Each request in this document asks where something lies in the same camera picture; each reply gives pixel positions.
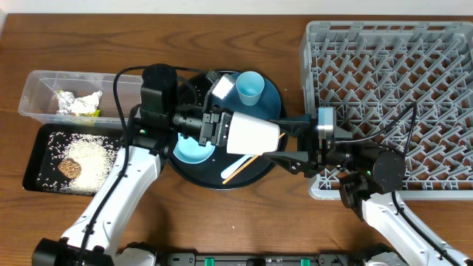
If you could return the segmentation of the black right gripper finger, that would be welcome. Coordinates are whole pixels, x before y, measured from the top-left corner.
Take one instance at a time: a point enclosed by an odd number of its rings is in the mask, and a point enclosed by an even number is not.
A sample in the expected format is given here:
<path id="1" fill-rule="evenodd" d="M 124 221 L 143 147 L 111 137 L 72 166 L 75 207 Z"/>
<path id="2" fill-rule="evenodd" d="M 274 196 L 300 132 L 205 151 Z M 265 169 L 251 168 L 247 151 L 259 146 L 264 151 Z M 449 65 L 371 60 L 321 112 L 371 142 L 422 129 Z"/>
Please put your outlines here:
<path id="1" fill-rule="evenodd" d="M 270 119 L 269 121 L 276 124 L 279 127 L 280 132 L 291 137 L 299 137 L 309 129 L 311 116 L 310 114 L 304 114 L 299 117 L 285 117 Z"/>
<path id="2" fill-rule="evenodd" d="M 262 157 L 278 166 L 281 166 L 291 174 L 304 172 L 309 167 L 309 157 L 306 151 L 266 152 Z"/>

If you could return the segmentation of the pink cup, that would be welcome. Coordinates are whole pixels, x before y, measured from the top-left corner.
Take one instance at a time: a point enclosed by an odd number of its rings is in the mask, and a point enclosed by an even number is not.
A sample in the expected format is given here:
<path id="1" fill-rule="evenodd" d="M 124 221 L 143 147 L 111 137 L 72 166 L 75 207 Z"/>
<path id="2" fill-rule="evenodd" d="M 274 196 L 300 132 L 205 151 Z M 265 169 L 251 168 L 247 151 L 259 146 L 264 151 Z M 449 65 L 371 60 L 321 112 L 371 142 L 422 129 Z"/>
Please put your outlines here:
<path id="1" fill-rule="evenodd" d="M 262 155 L 278 149 L 280 128 L 275 123 L 240 112 L 233 113 L 226 151 L 228 154 Z"/>

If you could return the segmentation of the light blue bowl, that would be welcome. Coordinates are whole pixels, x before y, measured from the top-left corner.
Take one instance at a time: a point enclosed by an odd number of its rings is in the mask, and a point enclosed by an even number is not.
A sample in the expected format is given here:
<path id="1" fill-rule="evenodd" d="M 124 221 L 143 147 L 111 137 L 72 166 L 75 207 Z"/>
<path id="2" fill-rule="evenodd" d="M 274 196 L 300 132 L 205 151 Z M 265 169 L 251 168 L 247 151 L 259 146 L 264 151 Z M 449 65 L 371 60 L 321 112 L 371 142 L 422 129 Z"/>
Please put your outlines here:
<path id="1" fill-rule="evenodd" d="M 192 137 L 184 138 L 178 134 L 178 141 L 174 147 L 173 154 L 181 162 L 187 164 L 198 164 L 207 160 L 215 150 L 215 146 L 207 142 L 204 146 Z"/>

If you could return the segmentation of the light blue cup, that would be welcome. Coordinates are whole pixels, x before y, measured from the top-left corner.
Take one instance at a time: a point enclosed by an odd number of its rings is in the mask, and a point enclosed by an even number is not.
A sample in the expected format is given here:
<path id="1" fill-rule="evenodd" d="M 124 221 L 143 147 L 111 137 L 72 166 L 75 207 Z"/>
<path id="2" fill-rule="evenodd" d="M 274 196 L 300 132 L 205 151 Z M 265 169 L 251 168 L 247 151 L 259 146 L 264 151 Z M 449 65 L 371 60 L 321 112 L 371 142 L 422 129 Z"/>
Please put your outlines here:
<path id="1" fill-rule="evenodd" d="M 239 99 L 246 106 L 254 106 L 259 101 L 265 88 L 265 80 L 254 71 L 241 73 L 236 80 Z"/>

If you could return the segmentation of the brown cookie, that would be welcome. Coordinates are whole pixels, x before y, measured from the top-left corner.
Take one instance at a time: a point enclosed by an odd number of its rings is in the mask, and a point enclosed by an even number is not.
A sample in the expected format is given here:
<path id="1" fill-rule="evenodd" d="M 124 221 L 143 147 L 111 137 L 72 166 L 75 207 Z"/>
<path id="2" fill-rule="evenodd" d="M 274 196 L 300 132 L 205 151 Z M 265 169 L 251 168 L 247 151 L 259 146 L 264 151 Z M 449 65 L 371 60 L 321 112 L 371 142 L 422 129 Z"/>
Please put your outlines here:
<path id="1" fill-rule="evenodd" d="M 58 170 L 68 179 L 73 180 L 81 175 L 81 165 L 71 158 L 61 161 Z"/>

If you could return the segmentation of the foil snack wrapper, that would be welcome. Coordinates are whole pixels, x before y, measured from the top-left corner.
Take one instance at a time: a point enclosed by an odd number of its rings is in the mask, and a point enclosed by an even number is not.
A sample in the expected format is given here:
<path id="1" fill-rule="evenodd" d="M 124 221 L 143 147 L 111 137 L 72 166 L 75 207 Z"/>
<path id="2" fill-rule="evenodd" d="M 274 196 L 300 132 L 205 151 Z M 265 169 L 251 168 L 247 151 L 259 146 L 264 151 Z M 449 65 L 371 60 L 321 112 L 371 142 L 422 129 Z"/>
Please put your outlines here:
<path id="1" fill-rule="evenodd" d="M 58 115 L 73 115 L 69 110 L 70 105 L 73 103 L 74 99 L 76 99 L 72 92 L 60 90 L 56 95 L 56 99 L 58 100 Z"/>

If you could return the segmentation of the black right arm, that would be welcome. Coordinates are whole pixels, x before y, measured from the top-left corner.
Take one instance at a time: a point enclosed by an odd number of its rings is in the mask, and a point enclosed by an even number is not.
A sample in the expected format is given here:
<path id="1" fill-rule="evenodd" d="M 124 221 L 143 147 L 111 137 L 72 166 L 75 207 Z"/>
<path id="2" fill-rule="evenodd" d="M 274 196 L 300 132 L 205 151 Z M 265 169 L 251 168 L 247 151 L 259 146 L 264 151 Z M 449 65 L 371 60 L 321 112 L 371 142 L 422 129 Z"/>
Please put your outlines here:
<path id="1" fill-rule="evenodd" d="M 472 259 L 434 233 L 401 199 L 405 154 L 374 143 L 336 136 L 335 121 L 303 115 L 273 120 L 279 130 L 296 137 L 296 151 L 272 151 L 264 158 L 292 174 L 306 177 L 326 166 L 351 173 L 340 182 L 341 201 L 360 220 L 376 229 L 407 265 L 471 265 Z"/>

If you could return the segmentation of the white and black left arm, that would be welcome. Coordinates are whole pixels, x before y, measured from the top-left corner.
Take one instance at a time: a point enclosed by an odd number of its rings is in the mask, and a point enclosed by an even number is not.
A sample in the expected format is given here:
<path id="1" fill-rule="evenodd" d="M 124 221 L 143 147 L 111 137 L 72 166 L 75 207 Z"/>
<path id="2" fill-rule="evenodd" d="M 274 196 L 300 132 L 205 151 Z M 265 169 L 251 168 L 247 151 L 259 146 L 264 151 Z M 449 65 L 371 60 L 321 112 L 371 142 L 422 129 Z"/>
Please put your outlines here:
<path id="1" fill-rule="evenodd" d="M 122 146 L 112 170 L 78 220 L 58 240 L 43 238 L 33 251 L 32 264 L 156 265 L 158 255 L 147 244 L 132 243 L 118 251 L 120 238 L 148 187 L 158 178 L 171 156 L 179 133 L 200 144 L 225 145 L 224 134 L 232 114 L 213 108 L 213 97 L 224 98 L 235 80 L 228 74 L 208 71 L 211 82 L 204 101 L 183 103 L 180 68 L 167 64 L 141 66 L 141 103 L 120 120 Z"/>

